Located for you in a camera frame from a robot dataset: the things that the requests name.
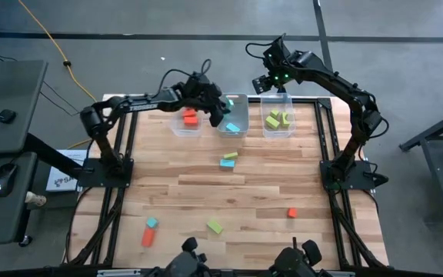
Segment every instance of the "gray floor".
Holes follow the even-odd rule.
[[[25,1],[52,32],[163,35],[317,35],[311,0]],[[322,1],[328,35],[443,37],[443,0]],[[0,0],[0,31],[38,32],[17,1]],[[265,74],[259,60],[245,54],[244,41],[59,40],[76,77],[97,98],[105,93],[150,92],[169,68],[208,73],[226,92],[252,93],[250,80]],[[320,42],[287,42],[289,48],[321,55]],[[443,273],[443,223],[427,227],[424,216],[439,209],[439,195],[421,149],[402,153],[398,144],[443,117],[443,44],[329,44],[334,70],[373,92],[391,123],[387,135],[371,140],[367,156],[390,182],[378,189],[381,227],[391,265]],[[77,108],[91,103],[68,77],[49,40],[0,38],[0,55],[49,62],[46,81]],[[183,80],[172,75],[166,83]],[[293,95],[328,95],[314,84],[288,90]],[[56,97],[47,89],[42,91]],[[39,99],[32,132],[56,148],[86,138],[78,118]],[[33,212],[32,247],[0,245],[0,270],[57,265],[71,211]]]

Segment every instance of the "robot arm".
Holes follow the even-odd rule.
[[[261,76],[252,81],[256,93],[260,94],[272,86],[282,89],[287,82],[295,80],[315,82],[333,95],[346,102],[351,111],[351,138],[345,149],[331,164],[330,173],[337,182],[344,181],[355,162],[355,153],[370,138],[383,118],[378,111],[375,97],[358,85],[351,84],[339,76],[338,72],[328,70],[322,60],[312,52],[290,51],[281,38],[277,38],[264,52],[264,66],[268,76]]]
[[[111,175],[120,175],[123,173],[122,158],[111,147],[107,133],[124,114],[155,109],[176,112],[182,107],[189,107],[209,112],[210,123],[216,127],[222,121],[224,114],[230,112],[226,104],[220,100],[220,96],[222,91],[215,83],[210,82],[203,73],[194,72],[185,84],[179,82],[155,95],[115,96],[97,102],[84,108],[80,113],[80,119],[87,134],[97,142],[101,151],[101,163],[107,172]],[[111,109],[108,116],[104,115],[106,108]]]

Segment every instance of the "clear plastic container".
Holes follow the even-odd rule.
[[[198,111],[196,117],[198,118],[197,126],[186,126],[184,124],[184,117],[182,116],[185,108],[181,108],[180,111],[176,112],[172,119],[170,120],[170,129],[177,136],[183,137],[196,137],[201,135],[202,122],[203,122],[203,112]]]
[[[266,118],[270,115],[271,111],[278,110],[278,121],[281,118],[281,113],[288,113],[286,119],[289,121],[289,127],[282,127],[281,124],[277,129],[273,129],[266,124]],[[275,138],[287,138],[295,130],[295,112],[293,110],[293,104],[291,103],[291,95],[288,93],[277,93],[269,95],[261,95],[261,120],[262,120],[262,133],[264,137]]]
[[[223,120],[218,125],[218,134],[222,138],[244,138],[249,130],[249,102],[247,95],[229,93],[221,96],[221,100],[225,103],[229,103],[229,100],[233,101],[230,113],[223,116]],[[228,125],[233,124],[240,130],[233,132]]]

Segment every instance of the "wooden tabletop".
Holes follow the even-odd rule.
[[[351,128],[348,106],[338,98],[331,98],[331,103],[339,144],[344,147]],[[122,208],[114,267],[165,267],[180,253],[181,244],[194,236],[197,253],[208,256],[211,268],[267,269],[295,236],[299,243],[317,242],[322,261],[315,269],[338,269],[328,196],[318,167],[321,150],[314,107],[300,104],[294,109],[295,132],[278,139],[263,137],[259,104],[249,106],[250,129],[242,139],[220,138],[207,121],[200,137],[180,138],[169,128],[172,114],[140,113],[132,155],[135,168]],[[327,122],[325,112],[322,116]],[[325,131],[330,142],[327,124]],[[109,132],[110,142],[115,133],[116,129]],[[220,159],[235,151],[239,154],[235,168],[222,171]],[[332,158],[331,146],[328,152]],[[97,148],[92,155],[98,155]],[[96,230],[103,194],[104,189],[95,188],[82,199],[72,228],[71,257]],[[374,202],[364,192],[349,194],[357,233],[387,264]],[[296,219],[287,219],[288,208],[297,208]],[[144,248],[142,234],[150,216],[159,224],[153,246]],[[208,229],[211,219],[223,227],[220,235]],[[102,259],[107,244],[108,232]],[[352,262],[346,235],[345,250]]]

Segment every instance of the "red block on table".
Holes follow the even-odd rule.
[[[155,237],[155,230],[149,227],[145,228],[143,233],[142,245],[144,247],[150,247],[153,244],[153,238]]]
[[[297,209],[289,208],[288,209],[288,217],[292,218],[292,219],[296,218],[297,217]]]
[[[184,125],[197,126],[198,125],[198,118],[197,117],[184,117]]]
[[[195,110],[193,110],[192,108],[188,108],[182,113],[182,116],[183,117],[192,117],[192,116],[196,116],[197,114],[198,113]]]

